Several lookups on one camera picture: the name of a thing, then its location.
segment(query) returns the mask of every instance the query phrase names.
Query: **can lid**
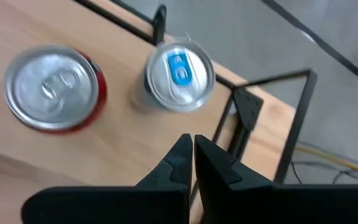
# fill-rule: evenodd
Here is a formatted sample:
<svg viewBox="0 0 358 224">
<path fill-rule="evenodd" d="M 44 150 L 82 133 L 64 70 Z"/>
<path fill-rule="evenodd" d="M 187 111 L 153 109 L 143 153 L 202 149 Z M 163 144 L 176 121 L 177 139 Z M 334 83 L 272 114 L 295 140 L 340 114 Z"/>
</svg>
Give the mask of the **can lid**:
<svg viewBox="0 0 358 224">
<path fill-rule="evenodd" d="M 62 130 L 85 120 L 98 100 L 98 82 L 80 53 L 64 46 L 36 47 L 8 66 L 5 97 L 23 123 Z"/>
<path fill-rule="evenodd" d="M 215 83 L 211 60 L 196 43 L 175 41 L 157 46 L 146 68 L 153 96 L 164 107 L 193 111 L 209 98 Z"/>
</svg>

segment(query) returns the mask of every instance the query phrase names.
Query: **aluminum can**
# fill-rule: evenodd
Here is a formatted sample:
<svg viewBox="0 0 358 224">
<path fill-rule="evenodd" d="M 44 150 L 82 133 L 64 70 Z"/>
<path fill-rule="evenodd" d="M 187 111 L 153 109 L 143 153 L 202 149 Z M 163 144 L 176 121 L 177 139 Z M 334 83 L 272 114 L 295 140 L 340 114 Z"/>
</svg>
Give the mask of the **aluminum can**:
<svg viewBox="0 0 358 224">
<path fill-rule="evenodd" d="M 60 45 L 18 55 L 6 70 L 4 91 L 17 119 L 51 132 L 83 128 L 107 98 L 100 68 L 85 54 Z"/>
<path fill-rule="evenodd" d="M 137 86 L 143 105 L 174 112 L 190 112 L 203 106 L 215 84 L 211 59 L 196 43 L 160 44 L 149 56 Z"/>
</svg>

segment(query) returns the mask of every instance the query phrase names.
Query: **wooden table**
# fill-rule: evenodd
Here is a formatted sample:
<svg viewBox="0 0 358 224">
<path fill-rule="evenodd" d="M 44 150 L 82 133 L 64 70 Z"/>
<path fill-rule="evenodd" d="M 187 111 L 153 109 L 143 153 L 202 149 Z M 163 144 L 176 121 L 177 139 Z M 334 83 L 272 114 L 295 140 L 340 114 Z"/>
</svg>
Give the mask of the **wooden table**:
<svg viewBox="0 0 358 224">
<path fill-rule="evenodd" d="M 151 35 L 151 25 L 131 12 L 108 0 L 92 1 Z M 85 52 L 106 76 L 108 101 L 101 116 L 73 134 L 44 134 L 25 127 L 4 99 L 7 65 L 23 50 L 45 44 Z M 0 223 L 19 223 L 23 201 L 42 188 L 135 185 L 182 133 L 212 138 L 230 95 L 220 83 L 208 103 L 194 113 L 141 113 L 131 106 L 133 85 L 154 50 L 153 45 L 71 0 L 0 0 Z M 233 83 L 245 82 L 215 62 L 214 68 Z M 250 91 L 263 98 L 264 105 L 241 161 L 273 179 L 295 110 L 260 88 Z M 218 140 L 224 149 L 235 124 L 234 116 L 226 120 Z M 196 199 L 193 222 L 200 209 Z"/>
</svg>

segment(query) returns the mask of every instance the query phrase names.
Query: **can rim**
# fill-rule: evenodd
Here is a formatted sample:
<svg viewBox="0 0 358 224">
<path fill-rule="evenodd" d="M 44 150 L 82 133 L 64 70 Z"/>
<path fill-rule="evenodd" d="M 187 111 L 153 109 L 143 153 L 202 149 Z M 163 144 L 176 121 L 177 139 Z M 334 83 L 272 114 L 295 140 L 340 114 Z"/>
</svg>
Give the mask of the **can rim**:
<svg viewBox="0 0 358 224">
<path fill-rule="evenodd" d="M 163 99 L 159 98 L 156 87 L 153 85 L 153 83 L 151 81 L 152 80 L 151 79 L 152 68 L 153 68 L 155 61 L 158 59 L 158 56 L 160 56 L 162 53 L 164 53 L 165 51 L 169 50 L 172 47 L 184 47 L 184 48 L 189 49 L 192 52 L 194 52 L 197 56 L 199 56 L 200 60 L 205 65 L 207 76 L 209 76 L 209 79 L 207 82 L 207 87 L 206 87 L 204 94 L 199 99 L 197 99 L 196 101 L 194 101 L 188 105 L 175 105 L 175 104 L 169 103 L 169 102 L 164 101 Z M 205 102 L 207 102 L 207 100 L 209 99 L 209 97 L 211 96 L 211 94 L 213 92 L 215 79 L 216 79 L 212 61 L 211 61 L 209 55 L 206 53 L 206 51 L 196 42 L 180 41 L 180 40 L 173 40 L 169 43 L 162 42 L 161 44 L 158 44 L 156 46 L 156 49 L 157 50 L 150 55 L 150 57 L 147 61 L 147 66 L 146 66 L 147 84 L 149 85 L 149 87 L 153 93 L 152 94 L 153 98 L 155 98 L 161 105 L 166 107 L 166 109 L 171 110 L 171 111 L 177 111 L 177 112 L 194 111 L 194 110 L 198 109 L 199 107 L 201 107 L 202 105 L 204 105 Z"/>
<path fill-rule="evenodd" d="M 92 91 L 92 96 L 89 100 L 89 107 L 87 107 L 87 109 L 85 109 L 82 114 L 75 116 L 73 119 L 54 123 L 37 120 L 29 116 L 24 110 L 21 109 L 20 104 L 18 104 L 16 97 L 14 96 L 13 84 L 17 76 L 18 69 L 22 68 L 32 58 L 46 54 L 45 52 L 53 52 L 55 54 L 58 53 L 75 59 L 85 69 L 86 74 L 88 74 L 90 82 L 95 89 L 95 91 Z M 79 125 L 92 113 L 98 100 L 99 86 L 96 74 L 92 69 L 91 64 L 82 54 L 77 52 L 75 49 L 71 49 L 63 45 L 45 45 L 27 49 L 26 51 L 16 56 L 15 59 L 8 65 L 4 79 L 4 94 L 9 109 L 13 112 L 15 117 L 19 119 L 19 121 L 36 129 L 59 131 Z"/>
</svg>

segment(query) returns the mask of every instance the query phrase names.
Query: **gray floor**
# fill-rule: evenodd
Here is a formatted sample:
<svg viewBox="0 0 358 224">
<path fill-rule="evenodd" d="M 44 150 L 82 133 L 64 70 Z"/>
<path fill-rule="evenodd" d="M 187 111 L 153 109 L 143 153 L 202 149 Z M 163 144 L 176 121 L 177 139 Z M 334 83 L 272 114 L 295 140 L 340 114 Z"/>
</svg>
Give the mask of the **gray floor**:
<svg viewBox="0 0 358 224">
<path fill-rule="evenodd" d="M 152 17 L 158 0 L 125 0 Z M 277 0 L 358 66 L 358 1 Z M 248 80 L 310 67 L 318 83 L 300 140 L 358 161 L 358 78 L 259 0 L 160 0 L 167 32 L 201 44 L 213 58 Z M 303 82 L 265 89 L 296 106 Z M 294 161 L 320 161 L 296 151 Z M 337 172 L 296 166 L 305 183 L 331 183 Z M 287 183 L 296 183 L 290 170 Z M 358 183 L 342 178 L 339 182 Z"/>
</svg>

